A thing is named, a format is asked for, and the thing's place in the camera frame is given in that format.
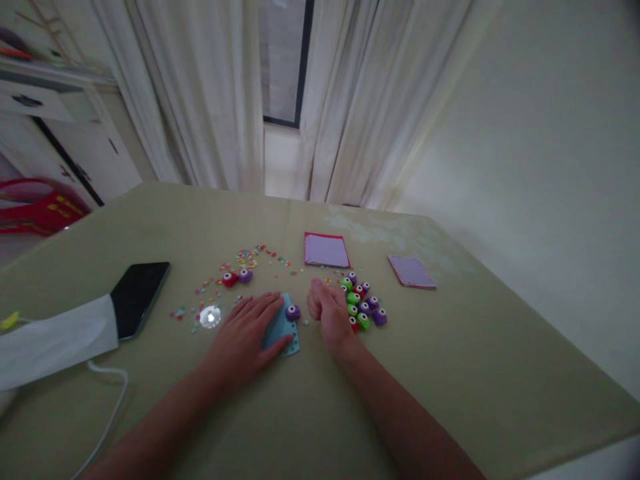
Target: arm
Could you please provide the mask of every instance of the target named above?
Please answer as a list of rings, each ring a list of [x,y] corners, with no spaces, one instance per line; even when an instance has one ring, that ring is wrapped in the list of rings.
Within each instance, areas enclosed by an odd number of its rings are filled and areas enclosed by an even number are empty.
[[[289,335],[267,351],[260,348],[267,326],[283,302],[280,292],[268,292],[236,305],[200,366],[174,386],[85,478],[163,477],[202,415],[252,380],[293,339]]]
[[[351,330],[341,289],[313,279],[307,306],[321,320],[327,350],[358,390],[402,476],[484,478],[447,431],[364,348]]]

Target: white cabinet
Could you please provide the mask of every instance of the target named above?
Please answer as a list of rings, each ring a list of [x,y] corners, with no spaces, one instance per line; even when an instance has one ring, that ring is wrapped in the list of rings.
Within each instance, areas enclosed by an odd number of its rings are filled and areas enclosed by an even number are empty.
[[[71,163],[28,115],[42,120]],[[20,174],[62,181],[91,208],[98,204],[90,190],[106,203],[157,179],[115,82],[42,64],[0,59],[0,152]]]
[[[142,182],[132,162],[123,158],[101,123],[45,120],[92,188],[107,203]]]
[[[97,204],[29,117],[0,112],[0,151],[24,177],[70,186],[89,208]]]
[[[66,122],[98,119],[81,88],[4,71],[0,71],[0,111]]]

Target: white cable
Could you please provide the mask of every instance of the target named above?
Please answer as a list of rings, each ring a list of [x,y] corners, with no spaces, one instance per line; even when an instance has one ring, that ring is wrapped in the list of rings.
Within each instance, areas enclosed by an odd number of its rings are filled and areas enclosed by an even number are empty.
[[[87,468],[87,465],[91,463],[91,460],[93,460],[93,458],[95,457],[95,454],[98,453],[98,450],[100,450],[100,447],[102,446],[102,442],[104,442],[105,438],[107,437],[107,434],[109,433],[109,430],[111,428],[111,424],[113,423],[113,420],[114,420],[116,414],[118,413],[118,409],[120,408],[120,404],[122,403],[122,399],[125,397],[125,393],[127,392],[127,387],[129,386],[129,374],[127,373],[126,370],[98,367],[98,366],[96,366],[96,364],[94,364],[94,362],[92,360],[88,360],[87,361],[87,366],[91,370],[93,370],[95,372],[98,372],[98,373],[116,373],[118,375],[121,375],[122,378],[125,381],[125,384],[122,387],[122,393],[120,394],[120,398],[118,398],[118,403],[115,404],[115,408],[113,409],[113,413],[111,414],[111,418],[109,419],[109,423],[107,424],[107,428],[105,428],[105,431],[103,432],[102,437],[100,437],[100,440],[98,440],[98,444],[95,446],[95,448],[91,452],[91,454],[90,454],[89,458],[87,459],[87,461],[84,462],[82,467],[80,467],[80,470],[78,470],[78,472],[76,472],[76,474],[74,476],[72,476],[71,480],[75,480],[76,478],[78,478],[80,476],[80,474],[83,472],[83,470],[85,468]]]

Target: smartphone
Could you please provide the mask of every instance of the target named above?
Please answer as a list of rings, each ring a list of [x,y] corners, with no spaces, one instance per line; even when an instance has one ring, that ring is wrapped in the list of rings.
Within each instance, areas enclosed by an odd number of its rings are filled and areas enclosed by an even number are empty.
[[[111,292],[118,338],[136,336],[169,272],[169,262],[130,266]]]

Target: purple paper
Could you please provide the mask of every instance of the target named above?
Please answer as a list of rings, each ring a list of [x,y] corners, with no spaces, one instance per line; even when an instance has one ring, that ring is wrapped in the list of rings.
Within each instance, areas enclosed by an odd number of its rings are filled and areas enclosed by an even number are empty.
[[[416,257],[389,255],[389,261],[400,283],[406,287],[435,289],[437,286]]]
[[[305,263],[348,267],[349,258],[342,238],[319,237],[312,233],[305,237]]]

